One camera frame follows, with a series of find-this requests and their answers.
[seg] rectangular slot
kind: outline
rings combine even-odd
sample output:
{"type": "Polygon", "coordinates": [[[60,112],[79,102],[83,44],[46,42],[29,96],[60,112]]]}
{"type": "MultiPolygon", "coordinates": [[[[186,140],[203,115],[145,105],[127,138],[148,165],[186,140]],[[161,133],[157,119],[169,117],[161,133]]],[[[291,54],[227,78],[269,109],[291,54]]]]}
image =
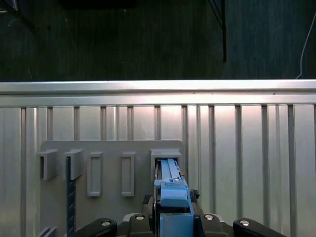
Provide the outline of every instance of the rectangular slot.
{"type": "Polygon", "coordinates": [[[121,188],[122,196],[132,197],[135,190],[135,153],[123,153],[121,156],[121,188]]]}
{"type": "Polygon", "coordinates": [[[87,195],[99,197],[102,194],[102,153],[89,154],[87,162],[87,195]]]}
{"type": "Polygon", "coordinates": [[[67,177],[67,165],[66,160],[70,158],[70,179],[75,180],[82,175],[82,155],[81,150],[72,150],[64,153],[64,170],[63,170],[63,179],[67,177]]]}
{"type": "Polygon", "coordinates": [[[47,150],[37,154],[39,159],[39,177],[48,180],[57,175],[56,150],[47,150]]]}

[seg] corrugated metal wall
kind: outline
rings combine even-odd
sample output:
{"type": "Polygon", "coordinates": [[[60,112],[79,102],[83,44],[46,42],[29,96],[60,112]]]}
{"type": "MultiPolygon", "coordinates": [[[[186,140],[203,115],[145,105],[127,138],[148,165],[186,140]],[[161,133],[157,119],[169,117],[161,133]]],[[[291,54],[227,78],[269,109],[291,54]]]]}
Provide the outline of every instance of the corrugated metal wall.
{"type": "Polygon", "coordinates": [[[179,139],[204,212],[311,237],[315,135],[313,104],[1,108],[0,236],[38,234],[43,141],[179,139]]]}

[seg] metal rod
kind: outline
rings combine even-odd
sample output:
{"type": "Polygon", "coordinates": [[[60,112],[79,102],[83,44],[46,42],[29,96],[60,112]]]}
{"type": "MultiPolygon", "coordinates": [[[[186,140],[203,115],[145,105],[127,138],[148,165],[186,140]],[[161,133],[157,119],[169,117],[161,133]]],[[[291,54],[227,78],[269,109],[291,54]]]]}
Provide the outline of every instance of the metal rod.
{"type": "Polygon", "coordinates": [[[20,11],[17,11],[14,7],[8,4],[5,0],[0,0],[0,7],[7,11],[8,14],[15,16],[23,24],[25,24],[31,31],[35,32],[38,28],[31,21],[25,18],[20,11]]]}
{"type": "Polygon", "coordinates": [[[226,43],[226,9],[225,0],[222,0],[222,33],[223,33],[223,61],[227,61],[227,43],[226,43]]]}

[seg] black cable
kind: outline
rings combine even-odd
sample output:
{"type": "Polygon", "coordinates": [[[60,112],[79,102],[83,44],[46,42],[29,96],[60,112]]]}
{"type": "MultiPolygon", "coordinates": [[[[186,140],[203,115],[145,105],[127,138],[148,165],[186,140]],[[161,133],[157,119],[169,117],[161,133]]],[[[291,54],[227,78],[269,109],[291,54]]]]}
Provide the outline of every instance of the black cable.
{"type": "Polygon", "coordinates": [[[221,15],[221,12],[219,11],[218,6],[217,6],[217,4],[216,4],[216,0],[213,0],[213,2],[214,2],[214,4],[215,4],[217,13],[219,14],[219,17],[221,18],[221,20],[223,20],[222,15],[221,15]]]}
{"type": "Polygon", "coordinates": [[[218,24],[220,25],[221,28],[223,28],[222,23],[221,23],[220,20],[218,19],[218,16],[217,16],[217,14],[216,14],[216,11],[215,11],[215,9],[214,9],[214,7],[213,7],[213,4],[212,4],[211,0],[208,0],[208,3],[209,3],[209,5],[211,6],[211,8],[212,8],[212,10],[213,10],[213,12],[214,12],[214,15],[215,15],[215,17],[216,17],[216,20],[217,20],[218,24]]]}

